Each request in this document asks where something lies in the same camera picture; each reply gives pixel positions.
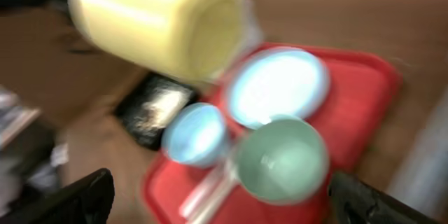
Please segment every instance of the yellow pitcher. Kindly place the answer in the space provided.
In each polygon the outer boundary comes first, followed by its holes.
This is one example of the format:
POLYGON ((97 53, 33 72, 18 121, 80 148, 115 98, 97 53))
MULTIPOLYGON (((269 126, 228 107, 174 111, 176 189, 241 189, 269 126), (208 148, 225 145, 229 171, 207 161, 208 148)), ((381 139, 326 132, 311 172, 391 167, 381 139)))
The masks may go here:
POLYGON ((186 80, 226 67, 243 36, 239 0, 69 0, 69 7, 102 50, 186 80))

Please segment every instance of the food in black container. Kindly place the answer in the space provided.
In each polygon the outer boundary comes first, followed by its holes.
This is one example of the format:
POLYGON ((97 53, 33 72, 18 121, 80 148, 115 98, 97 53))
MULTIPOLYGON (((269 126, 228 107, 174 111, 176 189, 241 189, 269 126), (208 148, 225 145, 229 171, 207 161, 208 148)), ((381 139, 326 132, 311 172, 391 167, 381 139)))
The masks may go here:
POLYGON ((138 144, 157 151, 165 127, 181 109, 196 102, 198 94, 188 85, 150 73, 117 106, 114 114, 138 144))

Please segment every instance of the green cup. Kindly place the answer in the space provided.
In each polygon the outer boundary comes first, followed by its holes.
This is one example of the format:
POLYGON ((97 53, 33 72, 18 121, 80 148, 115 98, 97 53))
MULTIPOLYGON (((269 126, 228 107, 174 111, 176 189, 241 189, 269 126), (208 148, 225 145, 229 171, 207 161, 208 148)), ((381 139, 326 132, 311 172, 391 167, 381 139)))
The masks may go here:
POLYGON ((319 133, 297 118, 263 125, 241 141, 234 157, 239 182, 269 204, 294 204, 323 184, 329 157, 319 133))

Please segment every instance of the tray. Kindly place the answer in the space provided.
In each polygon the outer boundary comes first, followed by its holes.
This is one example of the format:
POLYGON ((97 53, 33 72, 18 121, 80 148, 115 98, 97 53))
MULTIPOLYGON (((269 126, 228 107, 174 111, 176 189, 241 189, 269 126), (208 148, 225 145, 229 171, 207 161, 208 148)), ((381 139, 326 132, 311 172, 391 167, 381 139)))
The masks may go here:
MULTIPOLYGON (((331 75, 329 95, 322 107, 307 121, 320 132, 327 144, 331 170, 352 170, 401 83, 394 68, 378 56, 364 52, 265 43, 237 62, 205 100, 223 112, 234 136, 245 134, 246 129, 227 113, 224 90, 243 61, 256 52, 278 46, 307 50, 328 67, 331 75)), ((159 223, 185 223, 186 220, 179 216, 179 206, 207 172, 176 164, 162 154, 157 157, 143 180, 142 194, 146 206, 159 223)), ((325 186, 307 201, 294 206, 271 206, 259 202, 238 186, 211 223, 318 223, 327 210, 325 186)))

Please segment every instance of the brown floor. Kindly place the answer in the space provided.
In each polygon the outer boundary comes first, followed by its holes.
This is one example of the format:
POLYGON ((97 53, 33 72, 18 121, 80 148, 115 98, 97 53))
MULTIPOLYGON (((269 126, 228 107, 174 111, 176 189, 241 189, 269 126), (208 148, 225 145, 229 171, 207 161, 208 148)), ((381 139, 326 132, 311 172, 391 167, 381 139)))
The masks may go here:
MULTIPOLYGON (((254 0, 269 41, 364 50, 403 74, 400 96, 372 138, 357 174, 385 189, 448 82, 448 0, 254 0)), ((66 29, 48 11, 0 19, 0 83, 43 108, 70 144, 66 181, 99 167, 114 175, 110 223, 147 223, 141 175, 154 153, 136 146, 108 115, 142 70, 105 54, 70 55, 66 29)))

